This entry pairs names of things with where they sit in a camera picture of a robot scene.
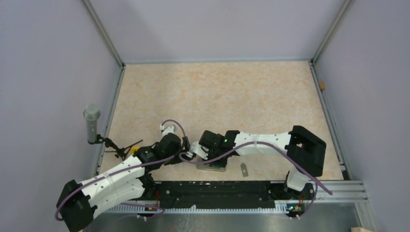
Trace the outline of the grey battery cover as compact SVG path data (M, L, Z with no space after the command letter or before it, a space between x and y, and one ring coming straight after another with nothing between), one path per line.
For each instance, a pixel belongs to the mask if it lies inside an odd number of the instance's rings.
M242 176L243 176L243 177L248 177L248 176L249 176L249 173L248 173L248 169L247 169L246 164L245 164L245 163L241 163L240 167L241 167Z

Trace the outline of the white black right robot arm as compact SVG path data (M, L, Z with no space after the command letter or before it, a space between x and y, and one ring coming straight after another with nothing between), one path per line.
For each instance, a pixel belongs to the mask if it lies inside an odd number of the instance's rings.
M219 167L225 167L231 156L285 156L293 167L283 192L287 198L297 199L309 180L322 176L326 147L324 140L295 125L289 132L274 134L228 130L222 135L207 130L199 141L192 143L190 152Z

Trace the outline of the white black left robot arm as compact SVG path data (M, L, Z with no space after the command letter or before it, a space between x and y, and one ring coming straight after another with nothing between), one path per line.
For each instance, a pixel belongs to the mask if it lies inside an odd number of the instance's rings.
M143 146L117 166L93 178L65 184L56 205L55 219L63 221L69 231L87 227L106 210L131 199L151 199L155 194L149 173L170 164L187 151L189 139L174 133L164 135L151 146Z

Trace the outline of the yellow clamp tool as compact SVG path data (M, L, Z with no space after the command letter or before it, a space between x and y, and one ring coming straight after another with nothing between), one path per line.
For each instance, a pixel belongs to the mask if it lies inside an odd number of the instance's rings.
M130 149L130 154L134 154L134 152L136 152L138 149L140 149L139 146L133 146L133 147L131 147L131 149Z

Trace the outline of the grey microphone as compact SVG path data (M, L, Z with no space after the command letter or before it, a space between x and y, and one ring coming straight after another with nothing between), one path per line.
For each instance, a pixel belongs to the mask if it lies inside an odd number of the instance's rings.
M88 104L83 111L83 116L86 120L87 141L93 144L97 140L97 127L101 112L96 104Z

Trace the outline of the small tan block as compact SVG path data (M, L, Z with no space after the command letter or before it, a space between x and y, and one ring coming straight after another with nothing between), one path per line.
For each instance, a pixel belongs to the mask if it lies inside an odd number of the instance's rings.
M324 91L325 90L325 83L323 81L319 81L318 82L318 86L320 91Z

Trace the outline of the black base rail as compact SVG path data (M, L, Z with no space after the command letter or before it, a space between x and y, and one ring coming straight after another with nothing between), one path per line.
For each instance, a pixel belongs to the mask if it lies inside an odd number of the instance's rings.
M301 191L279 181L163 181L146 188L138 201L151 201L165 209L269 209L280 200L308 201L314 186Z

